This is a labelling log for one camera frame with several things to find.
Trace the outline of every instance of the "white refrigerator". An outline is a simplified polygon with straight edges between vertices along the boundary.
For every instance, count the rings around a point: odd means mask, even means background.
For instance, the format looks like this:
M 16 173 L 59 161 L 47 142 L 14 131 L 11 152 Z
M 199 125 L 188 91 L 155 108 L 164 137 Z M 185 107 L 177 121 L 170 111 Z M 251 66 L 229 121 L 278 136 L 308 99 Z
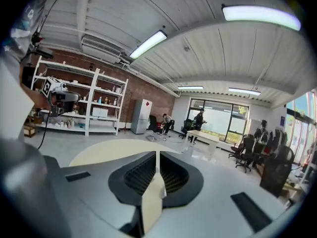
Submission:
M 148 100 L 138 100 L 135 104 L 131 131 L 135 134 L 144 134 L 147 130 L 148 120 L 152 108 L 152 102 Z

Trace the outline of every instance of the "brick wall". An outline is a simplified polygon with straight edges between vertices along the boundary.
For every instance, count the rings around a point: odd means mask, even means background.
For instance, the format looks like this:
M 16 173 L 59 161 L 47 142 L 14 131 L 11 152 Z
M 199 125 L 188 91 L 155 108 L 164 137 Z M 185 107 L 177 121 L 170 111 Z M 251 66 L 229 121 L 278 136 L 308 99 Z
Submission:
M 32 62 L 33 66 L 36 65 L 37 61 L 39 59 L 39 56 L 33 56 Z M 123 100 L 123 107 L 121 111 L 121 122 L 131 122 L 133 111 L 135 107 L 136 100 L 140 99 L 146 99 L 153 102 L 151 114 L 156 116 L 158 120 L 161 120 L 162 114 L 166 113 L 168 115 L 172 114 L 172 109 L 174 106 L 175 97 L 171 96 L 170 94 L 164 92 L 163 90 L 157 88 L 156 86 L 153 86 L 152 84 L 122 70 L 116 67 L 113 67 L 111 65 L 107 65 L 105 63 L 101 63 L 97 60 L 81 56 L 78 54 L 65 52 L 65 51 L 54 51 L 54 59 L 50 61 L 55 61 L 59 63 L 63 63 L 64 61 L 68 65 L 77 66 L 84 69 L 89 69 L 89 66 L 91 63 L 93 63 L 93 71 L 96 70 L 96 68 L 100 69 L 100 72 L 105 72 L 105 75 L 118 78 L 122 81 L 125 81 L 126 79 L 129 79 L 127 90 L 125 92 L 125 97 Z M 42 64 L 39 68 L 39 72 L 43 72 L 45 70 L 45 66 Z M 92 82 L 92 78 L 78 75 L 74 73 L 68 73 L 65 71 L 59 71 L 59 70 L 52 70 L 48 69 L 46 76 L 55 76 L 58 79 L 63 80 L 78 80 L 79 82 L 83 83 L 86 82 L 89 85 Z M 35 87 L 41 88 L 43 81 L 36 82 Z M 107 83 L 104 81 L 98 80 L 97 86 L 102 87 L 103 89 L 108 88 L 109 90 L 112 90 L 113 84 Z M 88 89 L 78 88 L 78 87 L 71 87 L 67 86 L 69 91 L 74 91 L 79 93 L 81 96 L 85 96 L 89 93 Z M 112 102 L 115 99 L 115 96 L 95 92 L 93 100 L 99 99 L 99 97 L 102 97 L 102 100 L 105 99 L 105 97 L 110 99 Z M 109 115 L 114 114 L 114 109 L 109 108 Z

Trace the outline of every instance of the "white ceiling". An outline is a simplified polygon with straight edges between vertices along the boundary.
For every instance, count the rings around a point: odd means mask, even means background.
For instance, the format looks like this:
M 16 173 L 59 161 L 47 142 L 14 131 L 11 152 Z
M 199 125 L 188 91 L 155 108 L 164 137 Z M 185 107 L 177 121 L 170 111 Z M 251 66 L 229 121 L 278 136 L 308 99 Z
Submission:
M 226 22 L 222 4 L 292 13 L 283 0 L 58 0 L 42 34 L 45 44 L 78 52 L 82 36 L 90 34 L 129 56 L 163 30 L 168 39 L 130 66 L 173 91 L 180 85 L 202 85 L 201 92 L 219 94 L 230 94 L 229 87 L 257 89 L 261 94 L 255 99 L 277 106 L 317 86 L 315 57 L 302 33 Z

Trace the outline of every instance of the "white box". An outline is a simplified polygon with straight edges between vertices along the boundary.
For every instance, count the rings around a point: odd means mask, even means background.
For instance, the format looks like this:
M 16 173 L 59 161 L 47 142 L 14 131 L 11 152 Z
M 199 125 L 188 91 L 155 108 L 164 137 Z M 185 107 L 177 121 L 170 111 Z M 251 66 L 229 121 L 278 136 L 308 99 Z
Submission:
M 92 116 L 107 118 L 108 117 L 108 109 L 101 109 L 101 108 L 93 107 Z

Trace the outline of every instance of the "chair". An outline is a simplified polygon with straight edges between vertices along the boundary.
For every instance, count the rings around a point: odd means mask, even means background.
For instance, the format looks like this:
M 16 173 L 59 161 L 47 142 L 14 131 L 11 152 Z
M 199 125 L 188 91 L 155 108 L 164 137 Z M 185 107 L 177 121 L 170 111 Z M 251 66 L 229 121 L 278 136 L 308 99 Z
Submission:
M 279 197 L 292 171 L 294 158 L 291 148 L 280 145 L 276 154 L 272 154 L 265 162 L 260 186 Z
M 244 149 L 244 147 L 243 147 L 243 140 L 244 140 L 245 137 L 254 139 L 254 136 L 253 136 L 252 134 L 243 135 L 242 140 L 241 140 L 241 143 L 239 144 L 238 147 L 236 147 L 236 144 L 234 144 L 234 146 L 231 146 L 231 150 L 233 151 L 233 153 L 229 153 L 228 159 L 229 159 L 230 157 L 235 157 L 235 158 L 237 159 L 237 158 L 240 156 L 241 152 L 242 152 L 243 149 Z
M 181 131 L 182 131 L 183 134 L 178 135 L 178 136 L 179 136 L 179 137 L 181 136 L 182 139 L 183 139 L 184 137 L 186 137 L 187 132 L 188 132 L 189 130 L 193 129 L 193 128 L 194 128 L 193 120 L 186 119 L 186 120 L 184 121 L 184 126 L 181 128 Z
M 152 134 L 146 135 L 145 137 L 151 142 L 159 142 L 160 139 L 155 138 L 155 133 L 159 131 L 157 118 L 153 115 L 150 115 L 150 125 L 149 130 L 152 131 Z
M 236 159 L 236 164 L 238 163 L 236 165 L 236 168 L 244 167 L 244 173 L 247 172 L 247 169 L 251 171 L 251 168 L 249 168 L 249 165 L 254 160 L 253 145 L 254 145 L 254 138 L 245 137 L 243 139 L 243 151 L 241 152 L 240 156 L 237 157 Z

